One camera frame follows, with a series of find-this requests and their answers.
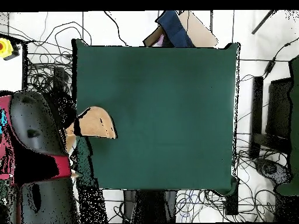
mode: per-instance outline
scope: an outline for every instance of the green cloth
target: green cloth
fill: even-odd
[[[290,169],[293,179],[288,184],[281,184],[277,187],[277,192],[283,196],[299,195],[299,57],[292,59],[290,62],[290,72],[293,79],[293,88],[290,92],[292,102],[291,109],[291,153]]]
[[[117,132],[89,138],[99,187],[231,189],[237,44],[76,44],[77,112],[102,107]]]

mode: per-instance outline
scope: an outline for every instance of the white floor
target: white floor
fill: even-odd
[[[115,19],[120,29],[120,37],[130,46],[143,46],[143,39],[145,39],[154,29],[157,28],[155,19],[158,13],[161,14],[162,10],[145,11],[145,12],[111,12],[112,17]],[[209,29],[210,28],[210,11],[209,10],[195,10],[193,12]],[[268,10],[214,10],[213,14],[213,33],[218,38],[217,48],[223,48],[230,42],[241,43],[240,53],[240,79],[245,75],[261,76],[267,65],[267,60],[270,60],[278,52],[278,50],[290,41],[299,37],[299,16],[298,12],[290,13],[288,11],[280,10],[274,16],[269,18],[266,23],[256,32],[255,35],[251,34],[252,30],[268,13]],[[9,30],[6,26],[8,20],[4,15],[0,16],[0,32],[9,34],[20,39],[18,35],[27,35],[27,38],[46,41],[51,44],[58,42],[59,46],[63,47],[60,50],[51,44],[44,44],[43,47],[38,47],[29,44],[29,58],[33,63],[49,61],[52,62],[53,58],[49,55],[35,55],[30,53],[39,54],[60,54],[62,52],[72,53],[71,39],[84,39],[88,44],[92,45],[123,45],[123,42],[118,38],[116,25],[103,13],[103,12],[39,12],[39,13],[10,13],[9,15]],[[61,33],[58,33],[66,27],[71,27]],[[272,80],[286,78],[290,76],[288,68],[288,61],[299,54],[299,41],[291,46],[285,47],[277,56],[276,65],[272,73],[266,78],[264,84],[264,104],[268,101],[268,86]],[[0,90],[16,91],[21,89],[20,78],[20,61],[13,59],[9,63],[3,63],[0,60]],[[7,67],[13,67],[16,71],[10,75],[4,73],[8,71]],[[238,105],[238,118],[248,114],[251,109],[251,87],[252,80],[245,80],[240,82],[239,92],[239,105]],[[266,116],[267,107],[263,109],[263,116]],[[238,123],[238,133],[249,133],[249,120],[250,115],[243,118]],[[266,117],[263,118],[263,130],[265,130]],[[248,135],[238,135],[239,139],[248,141]],[[247,143],[238,140],[238,146],[247,146]],[[272,190],[273,187],[269,180],[258,175],[257,172],[248,166],[246,169],[240,167],[238,171],[239,177],[247,183],[247,185],[255,193],[261,189]],[[242,200],[251,197],[249,187],[240,185],[239,187],[239,210],[246,211],[253,209],[252,199]],[[119,190],[104,190],[104,197],[106,200],[107,215],[110,219],[115,215],[113,207],[119,206],[123,200],[123,192]],[[274,205],[274,197],[268,192],[261,192],[257,196],[257,200],[261,204],[267,203]],[[256,218],[255,211],[253,214],[241,214],[237,216],[238,221],[254,221]],[[267,221],[272,220],[273,215],[266,213],[264,219]],[[177,214],[177,222],[190,222],[194,218],[194,222],[222,222],[223,217],[221,213],[212,207],[203,204],[196,204],[190,216],[186,213]],[[231,221],[235,221],[231,216],[227,217]],[[119,217],[114,218],[111,222],[121,222]]]

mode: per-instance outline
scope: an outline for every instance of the black cable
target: black cable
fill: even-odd
[[[47,12],[47,14],[46,14],[46,18],[45,18],[45,20],[44,20],[44,31],[43,31],[42,34],[40,35],[39,41],[41,41],[41,37],[43,36],[44,32],[46,31],[46,23],[47,23],[47,19],[48,19],[48,14],[49,14],[49,12]]]
[[[189,47],[188,46],[188,40],[187,40],[187,37],[188,37],[187,33],[188,33],[188,29],[189,29],[189,17],[190,17],[190,11],[188,11],[187,30],[186,30],[186,44],[187,44],[187,47]]]
[[[124,43],[125,46],[128,46],[127,43],[124,42],[124,40],[120,37],[120,34],[119,34],[119,25],[116,23],[116,21],[115,21],[110,15],[107,14],[106,11],[104,11],[104,13],[105,13],[106,16],[108,16],[108,17],[112,20],[112,22],[115,23],[115,25],[116,25],[116,27],[117,27],[117,33],[118,33],[118,35],[119,35],[119,39]]]

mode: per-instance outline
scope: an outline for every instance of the tangled wires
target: tangled wires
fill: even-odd
[[[273,159],[279,162],[281,158],[286,159],[286,155],[279,153],[273,149],[261,148],[260,158]],[[273,217],[277,216],[277,212],[274,210],[275,206],[272,200],[268,200],[266,203],[262,203],[258,198],[261,193],[268,193],[281,201],[281,199],[271,190],[262,189],[253,192],[253,189],[249,186],[248,182],[253,173],[256,173],[253,159],[249,157],[248,150],[239,150],[237,153],[236,166],[237,176],[240,179],[239,184],[239,214],[228,216],[225,215],[225,198],[219,197],[215,192],[210,190],[185,190],[179,191],[176,199],[176,221],[177,222],[201,222],[201,212],[207,208],[213,209],[218,213],[215,214],[215,221],[226,222],[268,222],[272,221]],[[242,172],[243,178],[238,175],[238,172]],[[249,190],[248,197],[240,197],[244,195],[245,191]]]

